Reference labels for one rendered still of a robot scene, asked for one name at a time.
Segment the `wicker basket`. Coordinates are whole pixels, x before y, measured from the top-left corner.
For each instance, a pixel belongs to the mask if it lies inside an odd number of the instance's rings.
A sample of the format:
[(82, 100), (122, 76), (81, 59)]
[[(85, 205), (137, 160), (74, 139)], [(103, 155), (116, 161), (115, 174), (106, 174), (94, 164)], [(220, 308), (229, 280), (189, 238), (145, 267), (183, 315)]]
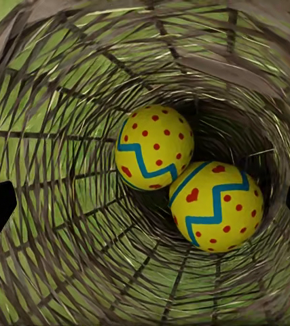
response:
[[(8, 131), (0, 131), (0, 137), (5, 137), (3, 148), (4, 160), (0, 161), (1, 166), (5, 163), (6, 180), (10, 179), (8, 138), (19, 138), (18, 150), (16, 150), (14, 166), (16, 167), (16, 188), (15, 194), (19, 208), (19, 225), (20, 230), (15, 226), (20, 245), (17, 247), (12, 238), (11, 219), (8, 219), (4, 227), (4, 236), (7, 240), (8, 251), (3, 250), (1, 245), (0, 233), (0, 262), (3, 267), (5, 282), (0, 276), (0, 290), (6, 296), (8, 301), (18, 313), (19, 320), (12, 322), (12, 326), (37, 326), (31, 321), (31, 317), (36, 316), (43, 326), (149, 326), (145, 324), (137, 315), (127, 312), (120, 307), (122, 302), (125, 306), (138, 310), (143, 313), (143, 319), (157, 323), (159, 326), (176, 326), (171, 321), (195, 319), (196, 317), (212, 317), (212, 321), (206, 323), (191, 322), (189, 326), (218, 326), (219, 316), (238, 313), (233, 321), (242, 318), (242, 315), (257, 310), (253, 317), (265, 316), (253, 326), (280, 326), (284, 322), (284, 316), (290, 309), (290, 274), (284, 277), (283, 284), (277, 288), (269, 289), (265, 286), (266, 278), (270, 276), (270, 283), (281, 271), (281, 266), (290, 254), (290, 211), (285, 204), (287, 189), (290, 184), (290, 0), (213, 0), (216, 5), (226, 6), (225, 9), (210, 9), (205, 13), (223, 13), (229, 12), (228, 21), (220, 21), (216, 18), (205, 17), (201, 13), (190, 13), (191, 9), (200, 9), (212, 5), (201, 5), (197, 3), (190, 7), (166, 7), (169, 3), (180, 2), (181, 0), (24, 0), (16, 6), (0, 21), (0, 90), (4, 82), (5, 74), (11, 75), (8, 82), (7, 92), (0, 101), (3, 105), (1, 112), (4, 112), (8, 97), (12, 89), (20, 80), (18, 98), (15, 100), (8, 116), (13, 112)], [(89, 3), (85, 6), (81, 4)], [(126, 10), (125, 14), (107, 19), (114, 13)], [(81, 17), (98, 14), (92, 21), (83, 24), (81, 27), (74, 25)], [(242, 14), (242, 15), (241, 15)], [(243, 16), (244, 15), (244, 16)], [(272, 25), (265, 24), (256, 16), (266, 17)], [(175, 24), (175, 22), (163, 21), (163, 18), (177, 17), (189, 21), (188, 24)], [(191, 18), (192, 17), (192, 18)], [(249, 26), (244, 28), (237, 24), (238, 17)], [(196, 19), (195, 19), (196, 18)], [(52, 21), (52, 22), (51, 22)], [(121, 22), (124, 21), (124, 22)], [(86, 32), (95, 24), (107, 22), (95, 32)], [(115, 39), (129, 33), (141, 32), (143, 30), (155, 27), (159, 31), (157, 35), (147, 39), (140, 38), (128, 40), (127, 43), (116, 43)], [(189, 29), (188, 32), (177, 32), (170, 26), (180, 26)], [(203, 27), (200, 28), (199, 26)], [(49, 41), (53, 33), (68, 28), (64, 37), (56, 46), (46, 51), (41, 56), (48, 55), (41, 66), (32, 73), (27, 74), (29, 67), (38, 60), (38, 55), (43, 47)], [(276, 31), (278, 31), (278, 34)], [(101, 37), (101, 35), (109, 32)], [(200, 41), (201, 35), (208, 35), (220, 39), (216, 36), (217, 32), (228, 34), (224, 43), (217, 43), (208, 40), (207, 43)], [(41, 34), (43, 33), (43, 34)], [(272, 63), (276, 66), (265, 63), (264, 67), (259, 67), (254, 61), (247, 59), (238, 51), (246, 46), (240, 44), (235, 38), (238, 33), (244, 35), (243, 40), (253, 43), (259, 49), (260, 60)], [(8, 67), (13, 60), (20, 56), (27, 47), (41, 34), (41, 37), (34, 43), (34, 49), (29, 57), (23, 63), (20, 70)], [(75, 39), (71, 47), (53, 58), (59, 47)], [(260, 41), (260, 40), (261, 41)], [(199, 51), (191, 51), (183, 48), (185, 41), (193, 46), (200, 46)], [(65, 56), (73, 51), (79, 50), (74, 56), (63, 62)], [(117, 51), (120, 51), (117, 53)], [(138, 59), (132, 59), (130, 63), (123, 60), (123, 55), (136, 54), (139, 52), (152, 51), (153, 53), (140, 56)], [(165, 52), (164, 52), (165, 51)], [(162, 53), (161, 53), (162, 52)], [(205, 54), (206, 52), (210, 54)], [(157, 56), (158, 54), (160, 54)], [(99, 55), (105, 56), (110, 60), (113, 67), (107, 69), (103, 74), (97, 77), (91, 77), (88, 81), (80, 83), (87, 75), (88, 70), (75, 82), (70, 88), (61, 86), (60, 82), (66, 74), (76, 71), (84, 63), (87, 63)], [(52, 69), (43, 73), (43, 69), (56, 62)], [(165, 65), (165, 71), (173, 71), (168, 81), (151, 81), (151, 76), (161, 75), (159, 66)], [(119, 85), (114, 86), (113, 90), (107, 88), (109, 82), (119, 73), (125, 73), (128, 77)], [(181, 72), (181, 73), (179, 73)], [(53, 78), (51, 76), (55, 75)], [(146, 79), (144, 78), (146, 77)], [(280, 84), (274, 79), (286, 84)], [(218, 82), (224, 86), (215, 85)], [(86, 92), (82, 92), (89, 85)], [(41, 90), (42, 86), (48, 88), (43, 92), (43, 96), (33, 106), (35, 96)], [(173, 87), (172, 87), (173, 86)], [(105, 88), (105, 89), (104, 89)], [(19, 107), (20, 100), (31, 89), (31, 94), (26, 105), (23, 107), (21, 115), (26, 111), (22, 130), (20, 132), (11, 132), (11, 127), (16, 121), (15, 116)], [(138, 96), (143, 90), (146, 90), (141, 97)], [(60, 92), (56, 107), (50, 111), (56, 92)], [(258, 107), (254, 104), (253, 99), (249, 98), (250, 92), (257, 96), (263, 103)], [(42, 127), (39, 132), (27, 132), (26, 126), (29, 120), (38, 111), (41, 105), (50, 97), (48, 108), (46, 108), (45, 117), (42, 121)], [(149, 103), (149, 99), (156, 98), (152, 103), (164, 104), (167, 107), (173, 107), (176, 111), (182, 111), (189, 106), (194, 109), (188, 109), (186, 113), (200, 117), (203, 113), (215, 113), (219, 117), (226, 117), (243, 125), (242, 131), (247, 140), (250, 142), (255, 151), (244, 152), (238, 145), (234, 137), (221, 131), (223, 138), (194, 133), (194, 139), (205, 145), (207, 149), (214, 150), (211, 156), (204, 153), (203, 148), (194, 143), (193, 159), (196, 156), (202, 156), (206, 161), (221, 161), (221, 156), (228, 164), (236, 165), (243, 169), (252, 178), (261, 179), (259, 188), (264, 193), (265, 210), (263, 222), (254, 234), (250, 242), (248, 251), (239, 252), (238, 256), (245, 257), (243, 261), (247, 264), (232, 269), (230, 271), (221, 271), (223, 266), (222, 259), (228, 256), (231, 251), (220, 253), (197, 253), (198, 248), (193, 247), (182, 233), (175, 227), (174, 217), (171, 209), (166, 207), (159, 212), (151, 210), (143, 201), (140, 192), (130, 188), (129, 185), (120, 182), (119, 173), (113, 174), (114, 178), (114, 199), (113, 201), (103, 201), (98, 197), (99, 177), (106, 175), (106, 186), (111, 187), (111, 172), (113, 170), (113, 150), (120, 133), (116, 130), (112, 137), (108, 134), (95, 136), (96, 129), (105, 121), (103, 128), (109, 127), (113, 112), (116, 116), (124, 117), (132, 115), (131, 107)], [(57, 128), (55, 134), (44, 133), (45, 126), (50, 120), (56, 120), (60, 112), (60, 120), (64, 118), (68, 106), (78, 98), (75, 108), (68, 115), (68, 120), (62, 128)], [(87, 114), (83, 117), (81, 124), (78, 126), (77, 135), (69, 134), (73, 120), (80, 107), (85, 108), (88, 103), (92, 103)], [(98, 105), (98, 106), (97, 106)], [(278, 120), (276, 119), (278, 118)], [(251, 161), (259, 157), (259, 151), (251, 136), (249, 129), (252, 129), (255, 136), (263, 145), (265, 153), (265, 166), (263, 173), (253, 172)], [(29, 164), (29, 138), (36, 138), (35, 150), (31, 163)], [(37, 151), (41, 139), (45, 139), (41, 163), (37, 159)], [(51, 181), (47, 181), (48, 166), (46, 165), (46, 140), (52, 139), (52, 153), (50, 154), (51, 164)], [(67, 139), (66, 149), (66, 175), (61, 179), (61, 154), (62, 146)], [(26, 179), (24, 185), (20, 184), (20, 142), (24, 143), (24, 167)], [(69, 168), (69, 141), (73, 141), (72, 168)], [(54, 148), (58, 143), (58, 155), (56, 162), (54, 158)], [(77, 148), (76, 143), (79, 143)], [(90, 147), (96, 143), (92, 153), (88, 156)], [(75, 166), (79, 160), (79, 152), (84, 144), (84, 158), (82, 173), (75, 175)], [(109, 145), (108, 145), (109, 144)], [(107, 147), (107, 164), (103, 162), (103, 152)], [(235, 153), (235, 156), (230, 151)], [(100, 158), (100, 159), (99, 159)], [(30, 172), (35, 162), (34, 181), (30, 184)], [(39, 177), (39, 168), (43, 165), (43, 178)], [(54, 171), (58, 167), (58, 180), (54, 179)], [(98, 197), (99, 206), (94, 206), (92, 211), (83, 212), (79, 201), (76, 181), (78, 179), (91, 180), (94, 177), (96, 196)], [(67, 201), (62, 196), (62, 183), (65, 184)], [(57, 185), (60, 192), (60, 204), (58, 203), (55, 186)], [(51, 189), (52, 205), (49, 205), (48, 196)], [(33, 205), (30, 197), (30, 191), (34, 192), (37, 210)], [(28, 212), (33, 218), (37, 236), (33, 236), (28, 216), (22, 205), (22, 192), (26, 198)], [(129, 206), (128, 200), (132, 207), (141, 212), (137, 215)], [(63, 215), (65, 212), (66, 220), (62, 225), (56, 226), (55, 222), (55, 202)], [(124, 224), (122, 233), (117, 233), (107, 216), (107, 213), (115, 218), (115, 213), (111, 206), (119, 207), (131, 224)], [(282, 209), (282, 210), (281, 210)], [(280, 214), (281, 211), (281, 214)], [(95, 239), (94, 232), (88, 222), (89, 216), (94, 217), (101, 213), (107, 223), (107, 228), (111, 235), (108, 238), (104, 232), (96, 230), (100, 240)], [(22, 240), (22, 218), (27, 228), (28, 241)], [(141, 227), (147, 232), (149, 238), (156, 237), (159, 241), (165, 242), (166, 248), (179, 255), (181, 261), (164, 260), (157, 257), (155, 248), (146, 247), (136, 236), (127, 236), (135, 227)], [(272, 227), (273, 226), (273, 227)], [(271, 231), (268, 233), (268, 230)], [(69, 241), (71, 241), (73, 251), (67, 246), (65, 240), (58, 233), (59, 230), (65, 230)], [(76, 231), (77, 230), (77, 231)], [(267, 236), (265, 239), (264, 236)], [(135, 268), (129, 263), (122, 254), (115, 249), (116, 243), (123, 248), (125, 244), (121, 238), (127, 236), (130, 245), (144, 253), (147, 259), (140, 263), (140, 268)], [(57, 239), (57, 241), (56, 241)], [(50, 245), (50, 248), (49, 248)], [(90, 247), (89, 247), (89, 246)], [(258, 251), (261, 249), (267, 251), (265, 257), (257, 258)], [(39, 250), (39, 247), (41, 251)], [(34, 252), (37, 266), (29, 257), (26, 248), (30, 247)], [(90, 250), (91, 249), (91, 250)], [(284, 249), (284, 250), (283, 250)], [(27, 275), (24, 268), (19, 262), (18, 252), (23, 252), (26, 257), (28, 267), (33, 279)], [(109, 261), (105, 254), (112, 251), (115, 257), (125, 266), (132, 274), (125, 271), (122, 267)], [(79, 269), (76, 270), (73, 264), (67, 258), (68, 252), (72, 259), (77, 263)], [(273, 255), (276, 257), (272, 257)], [(16, 276), (7, 263), (7, 257), (11, 256), (14, 263)], [(60, 258), (72, 270), (72, 275), (64, 271)], [(149, 286), (157, 286), (158, 282), (145, 278), (142, 273), (149, 264), (149, 259), (158, 261), (165, 269), (176, 274), (177, 279), (171, 294), (167, 295), (167, 305), (164, 307), (164, 313), (160, 319), (154, 318), (148, 313), (147, 308), (138, 306), (139, 304), (154, 305), (154, 302), (140, 300), (129, 294), (128, 290), (132, 289), (137, 293), (140, 290), (133, 286), (133, 283), (143, 287), (145, 290), (153, 293)], [(205, 261), (210, 260), (215, 263), (215, 273), (211, 274), (213, 278), (213, 288), (206, 290), (193, 290), (187, 295), (176, 296), (181, 278), (186, 272), (188, 260)], [(101, 262), (102, 263), (101, 263)], [(176, 268), (175, 268), (176, 267)], [(98, 278), (92, 278), (87, 272), (89, 268)], [(177, 269), (178, 268), (178, 269)], [(100, 272), (98, 271), (100, 270)], [(52, 277), (57, 288), (50, 286), (45, 271)], [(63, 278), (59, 277), (58, 273)], [(42, 280), (49, 289), (50, 294), (43, 298), (36, 275)], [(94, 289), (87, 285), (82, 275), (86, 276), (95, 286), (101, 286), (114, 295), (115, 301), (110, 301), (100, 291), (94, 293)], [(123, 277), (125, 278), (123, 278)], [(31, 286), (41, 300), (38, 305), (30, 296), (29, 289), (24, 278), (30, 282)], [(118, 279), (123, 285), (121, 289), (112, 278)], [(142, 281), (138, 280), (141, 279)], [(88, 297), (82, 293), (73, 281), (77, 279), (90, 294)], [(126, 280), (127, 279), (127, 280)], [(255, 297), (254, 302), (248, 305), (231, 306), (229, 308), (219, 308), (217, 301), (233, 290), (245, 286), (252, 287), (257, 283), (260, 296)], [(26, 312), (19, 303), (15, 286), (21, 292), (26, 300)], [(225, 284), (226, 286), (222, 286)], [(88, 310), (79, 304), (68, 292), (67, 285), (71, 285), (80, 297), (92, 309)], [(110, 287), (111, 286), (111, 287)], [(77, 310), (64, 304), (59, 298), (58, 293), (64, 293), (69, 301)], [(101, 296), (111, 305), (106, 308), (96, 298)], [(170, 310), (174, 302), (192, 300), (198, 297), (212, 297), (213, 310), (210, 312), (188, 314), (180, 317), (169, 317)], [(128, 298), (127, 298), (128, 297)], [(72, 318), (73, 323), (65, 316), (58, 313), (48, 302), (54, 300), (60, 304), (65, 312)], [(131, 302), (132, 300), (132, 302)], [(135, 304), (135, 303), (137, 304)], [(280, 307), (281, 306), (281, 307)], [(41, 309), (46, 307), (52, 314), (56, 323), (48, 319)], [(280, 307), (279, 310), (276, 307)], [(133, 321), (121, 319), (114, 309), (120, 310), (127, 314)], [(84, 313), (90, 313), (99, 320), (98, 325), (93, 323)], [(62, 323), (63, 322), (63, 323)], [(0, 326), (10, 326), (0, 307)]]

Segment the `easter egg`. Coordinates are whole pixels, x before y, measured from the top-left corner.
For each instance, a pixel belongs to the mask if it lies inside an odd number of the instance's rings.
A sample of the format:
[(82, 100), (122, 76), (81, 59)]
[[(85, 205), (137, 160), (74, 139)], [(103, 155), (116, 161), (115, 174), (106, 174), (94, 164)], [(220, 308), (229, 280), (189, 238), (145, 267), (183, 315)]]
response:
[(123, 183), (139, 192), (168, 187), (193, 160), (194, 129), (173, 107), (138, 107), (127, 115), (119, 132), (115, 169)]
[(226, 161), (192, 161), (169, 184), (176, 228), (204, 253), (236, 251), (263, 222), (264, 193), (256, 178)]

